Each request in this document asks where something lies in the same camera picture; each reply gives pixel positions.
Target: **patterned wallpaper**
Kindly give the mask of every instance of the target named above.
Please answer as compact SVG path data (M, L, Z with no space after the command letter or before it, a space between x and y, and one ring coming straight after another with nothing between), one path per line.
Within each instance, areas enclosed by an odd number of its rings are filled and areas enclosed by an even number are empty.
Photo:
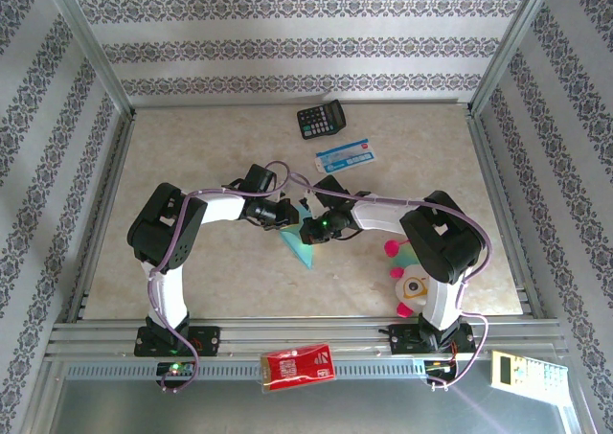
M468 102L521 0L79 0L136 106Z
M118 112L52 0L0 0L0 16L0 433L10 433L82 268Z
M541 302L613 431L613 0L546 0L482 113Z

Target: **plush toy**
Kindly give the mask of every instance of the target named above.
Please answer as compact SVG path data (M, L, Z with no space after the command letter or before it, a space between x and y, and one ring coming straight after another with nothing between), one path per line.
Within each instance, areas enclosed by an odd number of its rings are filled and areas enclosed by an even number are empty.
M397 280L396 296L399 304L396 313L400 317L419 314L423 310L430 283L430 276L418 263L412 249L399 254L400 247L407 242L388 240L384 246L386 255L394 259L395 266L390 270L390 276Z

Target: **red package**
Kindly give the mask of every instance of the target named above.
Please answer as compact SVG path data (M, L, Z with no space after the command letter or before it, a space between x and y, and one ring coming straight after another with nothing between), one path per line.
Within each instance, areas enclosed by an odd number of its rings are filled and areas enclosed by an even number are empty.
M332 353L326 344L264 354L261 375L264 393L336 378Z

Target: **beige marble surface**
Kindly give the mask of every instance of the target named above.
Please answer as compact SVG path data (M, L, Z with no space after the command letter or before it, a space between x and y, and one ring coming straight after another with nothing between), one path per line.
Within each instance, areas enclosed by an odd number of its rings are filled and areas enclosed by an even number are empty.
M339 134L302 140L300 106L246 106L139 110L102 253L85 310L87 319L144 318L146 279L125 240L155 187L217 187L243 177L252 163L286 161L312 183L323 178L315 153L368 137L377 160L342 171L355 193L422 198L447 191L493 239L489 269L475 278L465 310L517 314L521 307L487 191L459 106L351 104ZM299 197L299 190L290 197ZM383 252L389 233L315 247L306 269L276 232L247 222L203 226L184 266L184 292L192 317L394 316L397 300Z

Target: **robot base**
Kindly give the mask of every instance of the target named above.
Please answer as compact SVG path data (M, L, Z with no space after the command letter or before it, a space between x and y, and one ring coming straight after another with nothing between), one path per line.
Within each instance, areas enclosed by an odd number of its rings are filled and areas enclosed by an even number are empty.
M392 354L431 354L433 350L420 337L418 324L393 324L385 333L390 337ZM474 353L476 350L472 327L462 323L452 335L451 341L458 346L458 353Z
M219 349L219 327L190 326L188 340L202 357L215 357ZM167 341L160 339L149 327L141 327L136 336L134 355L137 357L192 357L185 346L177 350Z

